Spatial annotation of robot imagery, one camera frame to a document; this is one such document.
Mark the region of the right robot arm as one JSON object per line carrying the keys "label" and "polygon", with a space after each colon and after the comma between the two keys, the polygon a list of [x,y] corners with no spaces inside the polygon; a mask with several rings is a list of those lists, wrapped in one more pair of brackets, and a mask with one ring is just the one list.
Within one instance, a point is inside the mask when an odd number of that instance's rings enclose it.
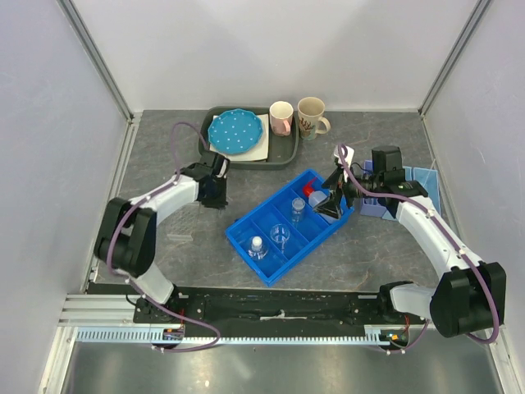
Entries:
{"label": "right robot arm", "polygon": [[396,218],[414,238],[438,276],[434,288],[413,282],[393,282],[380,289],[377,317],[394,323],[404,314],[417,315],[434,324],[443,337],[466,335],[491,344],[504,322],[506,273],[497,263],[487,263],[451,230],[437,212],[419,181],[408,180],[397,146],[372,150],[372,171],[353,173],[354,150],[338,144],[335,171],[323,183],[330,194],[315,212],[340,218],[343,204],[373,198]]}

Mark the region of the white wash bottle red cap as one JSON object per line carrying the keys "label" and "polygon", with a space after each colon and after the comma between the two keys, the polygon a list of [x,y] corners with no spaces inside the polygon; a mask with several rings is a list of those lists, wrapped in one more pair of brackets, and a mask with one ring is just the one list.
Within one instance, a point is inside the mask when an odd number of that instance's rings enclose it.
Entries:
{"label": "white wash bottle red cap", "polygon": [[321,190],[316,190],[313,188],[313,183],[316,181],[316,178],[309,180],[302,188],[302,191],[305,197],[308,200],[308,204],[311,208],[316,208],[319,204],[323,203],[328,196]]}

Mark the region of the clear glass beaker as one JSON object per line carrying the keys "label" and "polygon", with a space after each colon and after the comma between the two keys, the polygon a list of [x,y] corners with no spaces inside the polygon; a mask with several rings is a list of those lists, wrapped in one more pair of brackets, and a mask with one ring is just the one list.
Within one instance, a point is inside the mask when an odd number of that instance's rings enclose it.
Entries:
{"label": "clear glass beaker", "polygon": [[283,223],[278,223],[270,229],[270,238],[281,252],[285,251],[290,235],[291,231],[289,227]]}

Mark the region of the glass stoppered bottle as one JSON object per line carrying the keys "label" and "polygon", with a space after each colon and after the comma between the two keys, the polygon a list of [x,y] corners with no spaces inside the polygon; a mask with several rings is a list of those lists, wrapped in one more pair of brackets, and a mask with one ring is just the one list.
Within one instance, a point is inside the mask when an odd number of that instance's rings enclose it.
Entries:
{"label": "glass stoppered bottle", "polygon": [[294,198],[291,202],[291,222],[294,226],[297,226],[300,222],[304,219],[304,212],[305,212],[305,201],[300,198]]}

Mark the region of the round glass flask white stopper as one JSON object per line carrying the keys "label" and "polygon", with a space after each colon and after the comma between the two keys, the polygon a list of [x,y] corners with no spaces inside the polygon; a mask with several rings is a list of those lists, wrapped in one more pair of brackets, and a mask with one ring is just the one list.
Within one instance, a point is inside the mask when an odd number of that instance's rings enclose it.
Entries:
{"label": "round glass flask white stopper", "polygon": [[246,252],[255,263],[266,263],[268,261],[269,249],[261,236],[253,236],[249,239]]}

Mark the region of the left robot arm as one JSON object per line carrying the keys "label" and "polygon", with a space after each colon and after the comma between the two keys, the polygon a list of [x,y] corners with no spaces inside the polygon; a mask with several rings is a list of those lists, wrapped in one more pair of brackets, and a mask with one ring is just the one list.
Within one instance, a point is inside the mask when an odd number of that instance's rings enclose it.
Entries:
{"label": "left robot arm", "polygon": [[177,170],[157,188],[133,199],[116,197],[107,203],[94,256],[152,300],[152,314],[163,323],[177,319],[180,303],[174,298],[176,286],[154,263],[157,227],[192,203],[225,208],[230,163],[221,154],[206,150],[198,162]]}

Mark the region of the clear glass stirring rod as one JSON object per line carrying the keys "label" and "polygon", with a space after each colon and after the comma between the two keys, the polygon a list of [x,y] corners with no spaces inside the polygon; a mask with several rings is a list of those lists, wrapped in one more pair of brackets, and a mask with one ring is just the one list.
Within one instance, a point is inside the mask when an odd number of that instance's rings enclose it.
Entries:
{"label": "clear glass stirring rod", "polygon": [[434,171],[435,166],[436,166],[436,159],[434,158],[434,159],[432,159],[431,166],[427,169],[426,176],[424,178],[424,181],[422,182],[422,186],[425,189],[427,188],[428,179],[429,179],[430,175],[432,174],[432,172]]}

